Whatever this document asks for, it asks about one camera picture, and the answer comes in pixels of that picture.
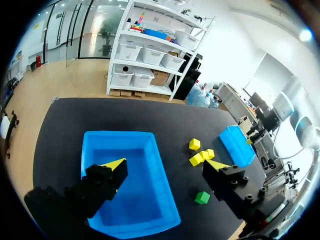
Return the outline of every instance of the blue container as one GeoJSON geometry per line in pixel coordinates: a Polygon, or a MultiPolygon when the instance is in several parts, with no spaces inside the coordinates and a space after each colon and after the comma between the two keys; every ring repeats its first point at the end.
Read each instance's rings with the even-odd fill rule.
{"type": "Polygon", "coordinates": [[[244,168],[252,163],[256,154],[238,125],[227,126],[219,138],[229,152],[234,164],[244,168]]]}
{"type": "Polygon", "coordinates": [[[156,38],[164,39],[164,40],[166,40],[166,38],[168,36],[167,34],[165,34],[163,32],[155,31],[155,30],[148,29],[148,28],[146,28],[144,30],[144,34],[147,34],[147,35],[150,35],[150,36],[154,36],[156,38]]]}
{"type": "Polygon", "coordinates": [[[87,131],[81,177],[92,164],[126,158],[128,176],[114,198],[106,200],[91,228],[119,239],[137,238],[170,229],[181,220],[172,196],[155,136],[138,131],[87,131]]]}

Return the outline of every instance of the ceiling light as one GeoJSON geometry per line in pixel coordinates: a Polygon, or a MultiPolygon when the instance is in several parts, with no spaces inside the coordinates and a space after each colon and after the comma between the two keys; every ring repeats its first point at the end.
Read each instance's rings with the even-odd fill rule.
{"type": "Polygon", "coordinates": [[[312,38],[312,34],[309,30],[303,30],[299,37],[301,41],[309,41],[312,38]]]}

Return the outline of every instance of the wooden floor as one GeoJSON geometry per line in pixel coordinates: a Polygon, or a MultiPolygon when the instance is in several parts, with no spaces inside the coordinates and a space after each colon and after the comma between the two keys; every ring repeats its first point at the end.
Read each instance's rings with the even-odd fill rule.
{"type": "MultiPolygon", "coordinates": [[[[14,110],[20,123],[12,132],[11,156],[5,161],[5,165],[23,204],[24,195],[33,189],[36,143],[51,100],[54,97],[111,98],[106,95],[105,75],[108,67],[108,59],[77,59],[68,68],[65,61],[52,62],[42,65],[34,72],[26,72],[14,90],[6,111],[11,113],[14,110]]],[[[168,96],[153,93],[146,93],[143,99],[185,104],[184,101],[175,99],[170,102],[168,96]]]]}

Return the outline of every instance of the red fire extinguisher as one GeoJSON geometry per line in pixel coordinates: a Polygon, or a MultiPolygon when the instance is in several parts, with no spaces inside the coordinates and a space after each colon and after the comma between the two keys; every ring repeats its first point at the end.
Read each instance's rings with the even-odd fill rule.
{"type": "Polygon", "coordinates": [[[38,54],[36,57],[35,57],[35,61],[36,61],[36,67],[40,67],[41,66],[41,55],[38,54]]]}

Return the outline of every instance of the potted plant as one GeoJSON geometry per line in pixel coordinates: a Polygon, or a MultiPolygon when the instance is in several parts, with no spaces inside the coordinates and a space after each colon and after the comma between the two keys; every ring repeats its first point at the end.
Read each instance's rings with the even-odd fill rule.
{"type": "Polygon", "coordinates": [[[107,56],[110,52],[109,45],[111,35],[116,34],[122,15],[117,14],[105,20],[100,28],[99,34],[105,39],[105,45],[102,46],[102,56],[107,56]]]}

